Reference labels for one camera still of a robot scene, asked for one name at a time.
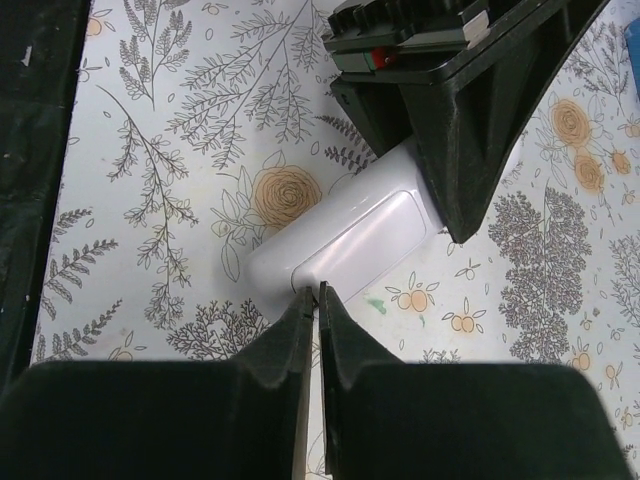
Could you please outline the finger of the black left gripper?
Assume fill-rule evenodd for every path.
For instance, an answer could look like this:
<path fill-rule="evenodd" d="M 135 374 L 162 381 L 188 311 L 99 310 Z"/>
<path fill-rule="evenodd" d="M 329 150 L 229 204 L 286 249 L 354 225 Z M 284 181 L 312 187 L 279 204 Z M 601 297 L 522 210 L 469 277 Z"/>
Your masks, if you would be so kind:
<path fill-rule="evenodd" d="M 421 171 L 457 243 L 480 228 L 512 148 L 601 1 L 498 1 L 473 48 L 399 86 Z"/>
<path fill-rule="evenodd" d="M 398 86 L 337 78 L 330 89 L 378 158 L 413 134 Z"/>

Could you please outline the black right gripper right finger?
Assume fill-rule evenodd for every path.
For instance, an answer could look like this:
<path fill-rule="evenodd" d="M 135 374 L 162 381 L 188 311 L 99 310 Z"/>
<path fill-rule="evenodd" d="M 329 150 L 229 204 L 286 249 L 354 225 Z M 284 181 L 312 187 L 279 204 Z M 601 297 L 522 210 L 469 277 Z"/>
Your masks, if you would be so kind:
<path fill-rule="evenodd" d="M 335 479 L 628 479 L 598 394 L 556 364 L 406 363 L 319 290 Z"/>

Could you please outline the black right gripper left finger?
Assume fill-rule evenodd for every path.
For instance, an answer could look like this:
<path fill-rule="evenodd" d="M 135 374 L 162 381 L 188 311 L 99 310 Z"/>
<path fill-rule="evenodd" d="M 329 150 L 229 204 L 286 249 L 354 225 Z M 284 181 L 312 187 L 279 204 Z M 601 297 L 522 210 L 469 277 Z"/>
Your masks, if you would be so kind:
<path fill-rule="evenodd" d="M 227 360 L 58 361 L 1 399 L 5 479 L 301 479 L 313 295 Z"/>

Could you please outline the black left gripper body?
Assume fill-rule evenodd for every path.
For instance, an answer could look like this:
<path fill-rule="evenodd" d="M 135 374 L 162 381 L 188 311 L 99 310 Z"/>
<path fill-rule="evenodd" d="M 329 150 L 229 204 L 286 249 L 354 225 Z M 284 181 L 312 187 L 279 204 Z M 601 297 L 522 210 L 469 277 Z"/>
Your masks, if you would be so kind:
<path fill-rule="evenodd" d="M 540 90 L 602 1 L 345 1 L 323 36 L 331 89 L 493 79 Z"/>

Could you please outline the white remote control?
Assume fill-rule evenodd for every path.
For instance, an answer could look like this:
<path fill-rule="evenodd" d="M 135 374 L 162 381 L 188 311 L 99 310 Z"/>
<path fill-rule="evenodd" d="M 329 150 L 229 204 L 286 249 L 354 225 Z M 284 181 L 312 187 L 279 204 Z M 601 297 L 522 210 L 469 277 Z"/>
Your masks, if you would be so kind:
<path fill-rule="evenodd" d="M 421 158 L 403 141 L 257 247 L 244 264 L 257 310 L 275 321 L 322 282 L 347 301 L 441 231 Z"/>

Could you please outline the white battery cover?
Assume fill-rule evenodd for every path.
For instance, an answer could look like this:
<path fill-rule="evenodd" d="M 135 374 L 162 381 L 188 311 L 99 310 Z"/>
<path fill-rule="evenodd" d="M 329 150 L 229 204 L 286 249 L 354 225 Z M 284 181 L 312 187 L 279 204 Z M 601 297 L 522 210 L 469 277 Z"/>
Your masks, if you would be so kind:
<path fill-rule="evenodd" d="M 414 197 L 397 192 L 296 267 L 293 285 L 316 288 L 326 281 L 341 299 L 349 300 L 400 262 L 426 234 Z"/>

